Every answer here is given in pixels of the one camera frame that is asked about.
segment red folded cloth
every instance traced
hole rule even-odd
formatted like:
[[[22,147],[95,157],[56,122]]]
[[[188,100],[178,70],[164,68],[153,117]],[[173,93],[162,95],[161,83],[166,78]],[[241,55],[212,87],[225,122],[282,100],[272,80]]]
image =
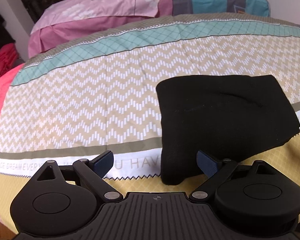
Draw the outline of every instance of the red folded cloth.
[[[0,49],[0,77],[13,67],[18,57],[19,54],[14,43],[6,44]]]

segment pink blanket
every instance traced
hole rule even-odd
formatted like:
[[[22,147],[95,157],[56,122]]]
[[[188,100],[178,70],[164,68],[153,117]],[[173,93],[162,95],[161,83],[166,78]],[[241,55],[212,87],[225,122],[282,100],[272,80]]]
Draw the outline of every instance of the pink blanket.
[[[35,24],[29,57],[94,32],[171,14],[172,0],[65,0],[49,7]]]

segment crosshair symbol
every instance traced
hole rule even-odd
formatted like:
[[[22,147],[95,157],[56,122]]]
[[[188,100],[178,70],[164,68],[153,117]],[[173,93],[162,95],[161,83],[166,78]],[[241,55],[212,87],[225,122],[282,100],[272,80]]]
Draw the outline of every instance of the crosshair symbol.
[[[160,200],[160,199],[162,199],[162,197],[160,197],[160,196],[155,196],[155,197],[153,197],[153,199],[154,199],[154,200]]]

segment folded black garment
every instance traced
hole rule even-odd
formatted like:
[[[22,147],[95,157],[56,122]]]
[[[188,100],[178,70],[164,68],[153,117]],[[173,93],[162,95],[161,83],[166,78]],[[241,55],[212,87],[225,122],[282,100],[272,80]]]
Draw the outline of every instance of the folded black garment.
[[[174,77],[160,82],[156,91],[164,184],[201,174],[198,150],[241,162],[300,132],[291,104],[271,75]]]

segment bed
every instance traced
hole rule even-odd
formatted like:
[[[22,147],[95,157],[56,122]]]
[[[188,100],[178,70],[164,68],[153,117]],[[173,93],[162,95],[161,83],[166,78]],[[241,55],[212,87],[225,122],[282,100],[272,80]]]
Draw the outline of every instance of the bed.
[[[189,194],[204,175],[176,186],[159,177],[155,87],[191,74],[272,74],[300,122],[300,25],[239,13],[166,16],[72,40],[12,69],[0,78],[0,220],[17,232],[10,203],[45,161],[71,165],[108,149],[105,180],[123,194]],[[300,133],[243,163],[256,159],[300,185]]]
[[[64,0],[50,6],[32,29],[33,57],[94,32],[143,19],[197,13],[270,15],[267,0]]]

